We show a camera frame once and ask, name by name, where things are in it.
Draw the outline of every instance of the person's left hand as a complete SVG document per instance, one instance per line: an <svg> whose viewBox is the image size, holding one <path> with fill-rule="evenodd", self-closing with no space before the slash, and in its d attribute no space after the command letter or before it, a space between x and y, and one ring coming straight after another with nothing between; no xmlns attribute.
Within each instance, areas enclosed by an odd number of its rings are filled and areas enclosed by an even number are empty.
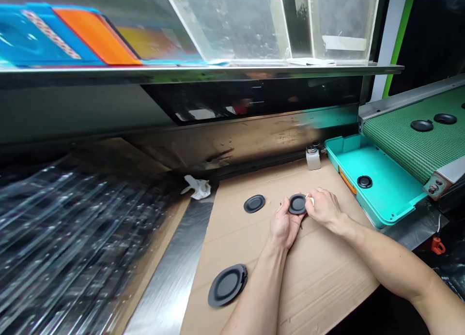
<svg viewBox="0 0 465 335"><path fill-rule="evenodd" d="M276 210L275 217L271 220L270 225L271 241L287 250L289 250L294 243L302 219L306 214L291 214L289 212L290 205L289 198L285 197L281 206Z"/></svg>

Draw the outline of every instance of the person's right hand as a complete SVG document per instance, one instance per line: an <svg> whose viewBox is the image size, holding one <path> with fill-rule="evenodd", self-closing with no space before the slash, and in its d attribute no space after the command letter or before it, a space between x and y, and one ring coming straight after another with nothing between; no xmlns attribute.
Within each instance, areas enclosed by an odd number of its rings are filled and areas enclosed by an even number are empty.
<svg viewBox="0 0 465 335"><path fill-rule="evenodd" d="M312 219L331 231L334 231L346 216L341 212L336 195L320 187L309 193L305 209Z"/></svg>

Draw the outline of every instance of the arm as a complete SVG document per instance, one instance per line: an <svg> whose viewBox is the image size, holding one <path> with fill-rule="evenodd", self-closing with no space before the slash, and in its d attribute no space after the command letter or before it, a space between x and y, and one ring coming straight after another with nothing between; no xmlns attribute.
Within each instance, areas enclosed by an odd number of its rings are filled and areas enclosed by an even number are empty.
<svg viewBox="0 0 465 335"><path fill-rule="evenodd" d="M432 335L463 334L465 304L411 251L342 213L336 196L317 188L307 200L309 216L346 240L378 281L410 301Z"/></svg>
<svg viewBox="0 0 465 335"><path fill-rule="evenodd" d="M289 205L285 198L271 220L270 237L222 335L276 334L284 264L304 217L289 213Z"/></svg>

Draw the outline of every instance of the black rubber part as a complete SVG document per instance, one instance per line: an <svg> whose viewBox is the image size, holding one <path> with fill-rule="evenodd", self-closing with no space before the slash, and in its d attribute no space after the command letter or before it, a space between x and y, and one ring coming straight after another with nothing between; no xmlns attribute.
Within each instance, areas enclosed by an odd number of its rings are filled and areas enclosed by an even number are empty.
<svg viewBox="0 0 465 335"><path fill-rule="evenodd" d="M291 205L289 206L289 212L292 214L305 213L305 195L295 194L289 198Z"/></svg>
<svg viewBox="0 0 465 335"><path fill-rule="evenodd" d="M357 179L357 185L360 188L370 188L373 186L373 180L368 175L362 175Z"/></svg>
<svg viewBox="0 0 465 335"><path fill-rule="evenodd" d="M442 124L454 124L457 122L457 117L450 114L437 114L434 116L434 120Z"/></svg>
<svg viewBox="0 0 465 335"><path fill-rule="evenodd" d="M428 132L433 130L433 123L431 121L417 120L410 123L410 127L419 132Z"/></svg>
<svg viewBox="0 0 465 335"><path fill-rule="evenodd" d="M264 205L265 197L263 197L262 195L255 195L244 202L244 210L247 213L254 213L263 208Z"/></svg>
<svg viewBox="0 0 465 335"><path fill-rule="evenodd" d="M247 267L243 264L228 267L214 279L208 292L208 304L221 307L231 303L247 283Z"/></svg>

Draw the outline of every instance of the teal plastic bin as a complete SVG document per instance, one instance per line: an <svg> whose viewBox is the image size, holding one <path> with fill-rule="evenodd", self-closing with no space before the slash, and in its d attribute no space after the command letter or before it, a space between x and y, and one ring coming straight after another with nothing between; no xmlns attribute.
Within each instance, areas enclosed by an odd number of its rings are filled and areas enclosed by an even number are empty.
<svg viewBox="0 0 465 335"><path fill-rule="evenodd" d="M357 201L377 228L399 222L426 197L423 186L365 136L336 137L325 146L332 165L356 189ZM372 179L370 188L357 184L364 175Z"/></svg>

